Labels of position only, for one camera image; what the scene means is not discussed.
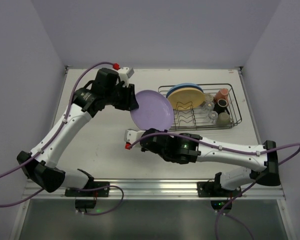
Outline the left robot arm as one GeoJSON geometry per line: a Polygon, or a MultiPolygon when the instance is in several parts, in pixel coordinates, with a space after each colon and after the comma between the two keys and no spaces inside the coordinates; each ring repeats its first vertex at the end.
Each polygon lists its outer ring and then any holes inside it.
{"type": "Polygon", "coordinates": [[[139,108],[135,86],[129,82],[129,67],[101,68],[83,87],[75,88],[68,106],[50,132],[31,151],[21,151],[16,160],[25,176],[48,193],[57,189],[86,189],[94,178],[84,170],[62,170],[60,157],[77,133],[106,106],[132,111],[139,108]]]}

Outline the tan yellow plate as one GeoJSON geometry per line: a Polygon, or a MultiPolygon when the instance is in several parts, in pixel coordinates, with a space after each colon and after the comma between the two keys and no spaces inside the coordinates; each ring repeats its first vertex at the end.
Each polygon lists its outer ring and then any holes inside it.
{"type": "Polygon", "coordinates": [[[167,99],[174,110],[186,111],[199,107],[205,101],[205,94],[194,87],[183,87],[174,90],[167,99]]]}

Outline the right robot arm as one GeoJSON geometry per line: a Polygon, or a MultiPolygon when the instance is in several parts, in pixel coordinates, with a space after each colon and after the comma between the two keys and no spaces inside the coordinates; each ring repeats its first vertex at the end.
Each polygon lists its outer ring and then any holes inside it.
{"type": "Polygon", "coordinates": [[[197,134],[169,133],[151,128],[138,131],[131,139],[143,152],[149,151],[166,162],[177,164],[216,162],[237,166],[215,174],[211,190],[230,192],[246,184],[279,186],[279,162],[273,142],[240,145],[218,142],[197,134]]]}

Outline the blue plate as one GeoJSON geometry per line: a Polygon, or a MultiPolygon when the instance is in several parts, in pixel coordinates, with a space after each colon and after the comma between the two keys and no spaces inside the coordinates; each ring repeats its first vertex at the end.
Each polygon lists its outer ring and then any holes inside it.
{"type": "Polygon", "coordinates": [[[194,84],[194,83],[180,83],[180,84],[177,84],[177,85],[175,85],[175,86],[173,86],[169,89],[169,91],[165,95],[166,98],[168,98],[173,92],[175,92],[179,89],[183,89],[183,88],[194,88],[194,89],[197,89],[197,90],[199,90],[203,93],[203,89],[197,84],[194,84]]]}

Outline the purple plate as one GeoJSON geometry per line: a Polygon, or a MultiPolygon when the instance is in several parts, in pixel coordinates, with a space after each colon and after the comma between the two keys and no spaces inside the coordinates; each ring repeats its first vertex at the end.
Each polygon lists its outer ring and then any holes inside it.
{"type": "Polygon", "coordinates": [[[169,130],[174,123],[174,110],[168,99],[154,90],[142,90],[136,95],[138,109],[130,112],[140,130],[169,130]]]}

